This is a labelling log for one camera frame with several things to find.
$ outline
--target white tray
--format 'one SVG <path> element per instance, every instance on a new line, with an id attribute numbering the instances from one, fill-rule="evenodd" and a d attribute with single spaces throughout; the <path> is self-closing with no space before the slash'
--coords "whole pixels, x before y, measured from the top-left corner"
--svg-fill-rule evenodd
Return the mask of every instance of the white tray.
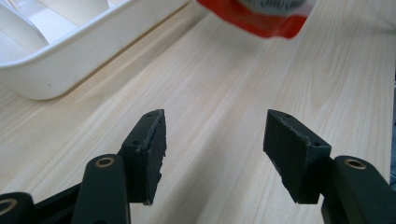
<path id="1" fill-rule="evenodd" d="M 59 96 L 188 1 L 0 0 L 0 81 Z"/>

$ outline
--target wooden table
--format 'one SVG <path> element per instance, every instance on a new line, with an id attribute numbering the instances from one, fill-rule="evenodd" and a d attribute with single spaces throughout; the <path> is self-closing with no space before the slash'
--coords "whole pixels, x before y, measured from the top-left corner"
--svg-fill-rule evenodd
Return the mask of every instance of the wooden table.
<path id="1" fill-rule="evenodd" d="M 389 180 L 396 2 L 319 1 L 292 40 L 261 39 L 195 4 L 48 101 L 0 85 L 0 192 L 36 202 L 81 181 L 139 118 L 164 108 L 163 179 L 133 223 L 321 223 L 262 152 L 266 111 L 292 114 Z"/>

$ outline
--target red bag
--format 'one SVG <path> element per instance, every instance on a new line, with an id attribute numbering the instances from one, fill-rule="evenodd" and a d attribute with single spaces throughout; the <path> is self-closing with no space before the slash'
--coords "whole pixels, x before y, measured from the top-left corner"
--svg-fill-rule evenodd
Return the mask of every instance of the red bag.
<path id="1" fill-rule="evenodd" d="M 262 37 L 296 36 L 317 0 L 197 0 L 219 17 Z"/>

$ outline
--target light wooden tabletop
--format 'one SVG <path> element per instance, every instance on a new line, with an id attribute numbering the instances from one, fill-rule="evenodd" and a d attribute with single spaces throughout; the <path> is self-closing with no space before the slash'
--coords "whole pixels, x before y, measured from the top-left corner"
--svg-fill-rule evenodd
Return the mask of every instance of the light wooden tabletop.
<path id="1" fill-rule="evenodd" d="M 332 157 L 389 180 L 396 2 L 321 0 L 292 40 L 262 39 L 198 6 L 182 8 L 69 93 L 32 101 L 0 85 L 0 193 L 42 201 L 116 153 L 164 108 L 163 178 L 133 223 L 321 223 L 295 204 L 262 151 L 266 112 L 292 114 Z"/>

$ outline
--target brass screw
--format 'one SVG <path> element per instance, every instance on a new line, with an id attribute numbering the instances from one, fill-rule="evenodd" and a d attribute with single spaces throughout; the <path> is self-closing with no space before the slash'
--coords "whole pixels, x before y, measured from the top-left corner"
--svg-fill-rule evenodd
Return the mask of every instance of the brass screw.
<path id="1" fill-rule="evenodd" d="M 358 169 L 358 170 L 364 170 L 367 168 L 365 164 L 363 164 L 361 161 L 353 160 L 353 159 L 346 159 L 345 160 L 346 165 Z"/>
<path id="2" fill-rule="evenodd" d="M 114 159 L 113 159 L 113 158 L 111 158 L 111 157 L 104 157 L 104 158 L 98 160 L 98 161 L 95 163 L 95 165 L 96 165 L 97 167 L 99 167 L 99 168 L 104 168 L 104 167 L 107 167 L 107 166 L 112 165 L 113 163 L 114 163 Z"/>
<path id="3" fill-rule="evenodd" d="M 11 211 L 15 206 L 17 206 L 18 201 L 16 199 L 4 199 L 0 201 L 0 204 L 6 204 L 6 207 L 0 209 L 0 216 L 4 215 L 5 213 Z"/>

